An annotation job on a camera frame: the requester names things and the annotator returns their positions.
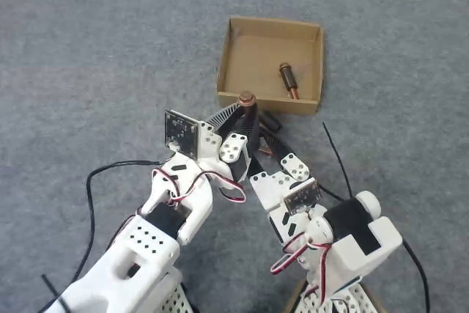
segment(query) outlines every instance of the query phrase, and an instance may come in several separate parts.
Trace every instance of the perforated plate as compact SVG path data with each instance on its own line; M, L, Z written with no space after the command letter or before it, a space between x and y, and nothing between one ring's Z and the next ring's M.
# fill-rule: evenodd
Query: perforated plate
M163 305L157 309L157 313L193 313L188 299L185 297L184 290L181 285L177 285Z
M164 267L177 258L177 241L140 216L136 216L119 235L127 246L145 260Z
M334 301L328 301L320 309L316 309L318 297L312 294L305 300L300 298L294 312L332 313L334 305L338 313L379 313L360 284L351 286L348 290L341 292L340 295L334 296L333 299Z

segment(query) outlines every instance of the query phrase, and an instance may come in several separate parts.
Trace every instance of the screw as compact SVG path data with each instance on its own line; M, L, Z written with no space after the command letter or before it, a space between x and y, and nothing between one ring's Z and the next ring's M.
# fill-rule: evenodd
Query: screw
M253 106L256 103L256 96L249 91L243 91L237 98L240 106Z

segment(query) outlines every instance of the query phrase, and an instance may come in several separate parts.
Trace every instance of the white plastic part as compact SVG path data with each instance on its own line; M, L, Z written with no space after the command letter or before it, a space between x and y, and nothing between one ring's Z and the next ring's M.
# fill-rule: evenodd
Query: white plastic part
M170 161L163 165L162 170L167 174L177 175L175 182L179 186L181 196L187 192L196 176L202 172L194 160L178 152ZM171 191L175 194L174 186L163 174L156 172L152 178L152 193L142 207L141 214L146 215L151 212L157 204L167 202L169 200L167 191ZM205 176L201 176L197 180L190 195L181 201L181 205L190 209L191 213L181 226L177 234L177 241L181 245L187 245L193 239L197 231L199 231L200 226L204 223L205 219L207 219L208 215L212 212L212 188Z
M297 180L284 172L276 172L272 175L267 174L267 172L260 172L251 176L249 181L263 208L270 212L278 207L289 195L307 185L313 185L316 179L311 177L292 189L290 187L297 183Z
M370 191L362 191L355 198L363 205L363 208L372 216L373 220L381 216L380 201Z
M334 233L328 221L322 216L317 216L309 222L305 237L312 243L332 243Z
M142 259L161 267L167 266L167 263L178 257L180 253L179 244L174 238L154 227L141 216L136 216L122 230L116 241L121 239Z
M333 306L338 313L378 313L372 300L360 284L354 284L348 290L342 290L330 300L319 306L318 295L311 294L308 298L302 298L295 307L295 313L332 313Z
M220 147L220 159L225 163L234 163L240 158L243 147L248 143L248 138L239 133L230 133Z
M309 177L309 168L293 153L286 155L280 164L295 180L302 181Z
M134 235L132 243L128 240L131 235ZM149 248L156 252L149 253ZM175 239L136 216L89 272L64 291L62 298L74 313L135 312L151 289L168 273L179 252ZM135 264L140 266L139 270L128 277L129 269ZM48 310L63 311L58 301Z
M187 300L180 286L181 282L181 272L174 267L170 267L161 281L148 293L147 298L138 307L136 313L161 312L161 309L165 307L166 301L172 298L175 291L178 291L178 295L181 296L180 300Z
M155 310L155 313L193 313L181 285L177 285L161 307Z
M378 218L369 224L380 247L365 255L355 238L348 235L332 245L326 257L326 293L330 297L348 282L361 280L371 273L378 265L402 243L402 237L391 221L386 217ZM316 281L320 280L320 270L316 270Z

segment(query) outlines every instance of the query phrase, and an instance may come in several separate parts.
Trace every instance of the white plastic bracket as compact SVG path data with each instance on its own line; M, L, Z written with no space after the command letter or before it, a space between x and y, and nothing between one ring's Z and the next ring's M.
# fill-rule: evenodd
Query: white plastic bracket
M287 154L280 164L295 180L302 181L309 177L309 168L293 153Z
M225 163L234 163L240 158L243 148L248 143L248 138L239 133L231 133L220 148L220 159Z

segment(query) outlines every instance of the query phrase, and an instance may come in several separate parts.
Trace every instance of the black cable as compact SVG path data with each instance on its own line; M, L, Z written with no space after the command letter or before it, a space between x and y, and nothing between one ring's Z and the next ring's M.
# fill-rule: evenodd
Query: black cable
M345 199L343 199L342 197L340 197L339 195L335 194L334 192L332 192L331 190L327 189L326 187L324 187L322 184L320 183L317 183L317 187L319 187L321 190L323 190L325 193L327 193L329 196L337 199L339 202L343 202L345 201Z
M337 160L339 161L340 167L342 169L342 174L344 174L344 179L345 179L345 182L347 184L347 188L349 190L349 196L350 196L350 198L353 198L353 192L352 192L352 188L350 187L349 177L347 176L347 173L345 171L344 164L342 163L342 159L340 158L339 152L337 152L336 146L334 145L334 142L332 141L332 137L330 137L329 130L325 126L324 122L322 123L322 126L324 127L324 130L325 130L326 134L328 135L330 146L332 147L332 149L336 153Z
M95 240L95 207L93 205L93 195L91 192L91 181L94 176L97 174L104 172L105 170L109 170L112 168L117 168L118 166L127 166L127 165L140 165L140 166L161 166L165 162L167 162L166 159L165 161L117 161L115 163L110 163L105 166L101 166L100 168L97 168L93 170L92 172L89 173L88 177L86 178L86 197L88 200L88 209L89 209L89 239L88 239L88 246L86 247L86 251L81 258L80 264L78 265L75 273L73 274L72 280L68 284L70 286L73 284L75 281L78 280L78 277L81 274L81 271L83 270L83 267L85 266L86 261L88 260L89 254L91 253L91 249L93 247L93 242ZM40 312L44 312L47 308L51 306L51 304L58 298L60 295L57 295L52 301L49 301L43 308L39 310Z
M420 273L420 277L422 278L422 282L424 283L426 313L430 313L430 291L428 288L428 280L426 279L424 267L422 267L420 260L418 260L416 254L414 253L414 251L409 246L409 243L404 238L402 238L402 245L404 245L404 248L407 250L413 262L416 264L418 272Z
M344 174L344 178L345 178L345 182L347 183L347 188L349 190L349 195L350 195L350 198L353 198L353 193L352 193L352 189L350 187L350 183L349 183L349 179L347 177L347 173L345 172L345 168L344 168L344 164L342 163L341 161L341 158L339 156L339 153L337 152L337 149L336 147L334 146L334 143L332 142L332 138L330 137L330 134L329 134L329 131L328 131L328 128L325 126L325 123L323 122L322 123L322 126L324 127L324 130L325 132L327 133L328 135L328 138L329 138L329 142L330 142L330 145L332 146L332 148L334 149L334 152L336 153L336 157L337 159L339 160L339 163L340 163L340 167L342 168L342 172ZM324 187L323 185L319 184L318 183L318 187L323 190L325 193L329 194L330 196L332 196L333 198L337 199L338 201L340 202L343 202L344 199L338 195L336 195L334 192L332 191L329 191L326 187ZM418 260L416 254L414 253L414 251L411 249L411 247L409 246L409 243L404 239L402 238L402 245L404 246L404 248L406 249L406 251L408 252L408 254L410 255L410 257L412 258L412 261L416 264L416 267L418 269L418 272L420 273L420 276L422 278L422 283L424 284L424 294L425 294L425 309L426 309L426 313L430 313L430 291L429 291L429 287L428 287L428 280L426 279L426 274L425 274L425 270L424 270L424 267L422 266L422 264L420 263L420 261Z
M56 288L52 285L52 283L48 279L48 277L45 274L42 274L41 279L44 281L44 283L48 287L48 289L52 292L53 296L55 297L54 300L59 298L59 302L62 305L62 308L64 309L65 313L72 313L72 310L67 305L65 300L62 297L60 297L59 293L57 292Z

